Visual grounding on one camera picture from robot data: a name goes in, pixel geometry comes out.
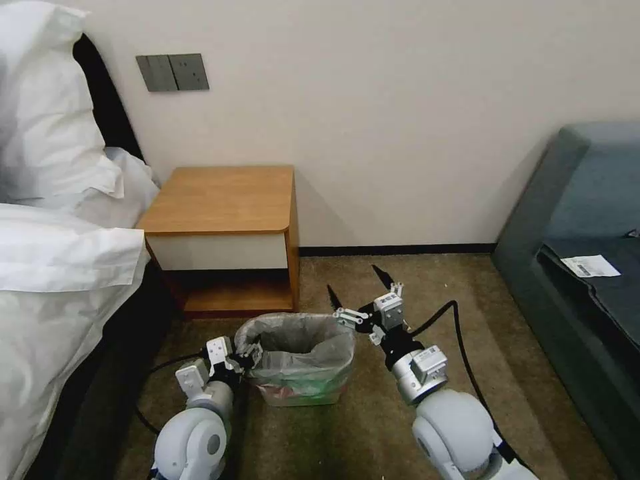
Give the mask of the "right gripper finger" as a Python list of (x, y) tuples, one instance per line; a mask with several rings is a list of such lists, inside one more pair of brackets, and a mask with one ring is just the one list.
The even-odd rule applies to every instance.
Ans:
[(404, 285), (402, 283), (396, 282), (388, 272), (381, 269), (377, 265), (372, 264), (371, 267), (374, 270), (376, 276), (378, 276), (380, 282), (382, 282), (382, 284), (390, 293), (393, 293), (398, 297), (402, 297), (404, 288)]
[(327, 293), (329, 302), (333, 308), (332, 317), (338, 324), (345, 327), (357, 327), (364, 325), (366, 321), (372, 318), (372, 313), (368, 311), (344, 308), (337, 294), (329, 284), (327, 284)]

